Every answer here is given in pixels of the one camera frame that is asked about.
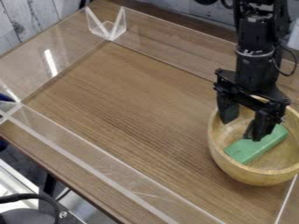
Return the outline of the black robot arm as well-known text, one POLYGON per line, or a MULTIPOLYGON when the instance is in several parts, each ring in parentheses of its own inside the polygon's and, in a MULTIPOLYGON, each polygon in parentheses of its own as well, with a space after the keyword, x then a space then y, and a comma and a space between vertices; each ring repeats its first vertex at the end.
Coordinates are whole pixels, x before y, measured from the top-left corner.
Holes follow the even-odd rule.
POLYGON ((286 0, 233 0, 238 33, 237 69, 218 69, 214 89, 218 92, 219 118, 223 123, 239 118, 239 108, 255 112, 243 134, 259 141, 283 121, 287 95, 277 86, 283 59, 282 38, 290 33, 291 18, 286 0))

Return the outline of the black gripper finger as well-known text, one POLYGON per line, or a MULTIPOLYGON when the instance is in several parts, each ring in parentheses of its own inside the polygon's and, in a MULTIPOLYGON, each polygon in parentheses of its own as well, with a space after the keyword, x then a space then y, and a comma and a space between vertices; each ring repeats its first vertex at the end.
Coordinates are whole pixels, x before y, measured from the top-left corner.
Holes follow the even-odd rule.
POLYGON ((263 137, 273 133, 275 126, 282 122, 283 114, 278 111, 261 109, 259 111, 251 110, 249 117, 251 121, 246 128, 243 138, 259 142, 263 137))
POLYGON ((239 117, 239 102, 226 94, 218 93, 219 118, 225 124, 233 122, 239 117))

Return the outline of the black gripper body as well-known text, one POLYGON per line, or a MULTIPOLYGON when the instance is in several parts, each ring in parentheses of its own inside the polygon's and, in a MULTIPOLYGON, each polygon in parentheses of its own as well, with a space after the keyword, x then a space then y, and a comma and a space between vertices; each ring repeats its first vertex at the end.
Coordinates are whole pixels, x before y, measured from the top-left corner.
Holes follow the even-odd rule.
POLYGON ((283 115, 290 98, 277 86, 278 76, 283 73, 282 46, 263 50, 237 47, 237 70, 218 69, 214 88, 218 93, 231 95, 239 103, 254 111, 269 109, 283 115))

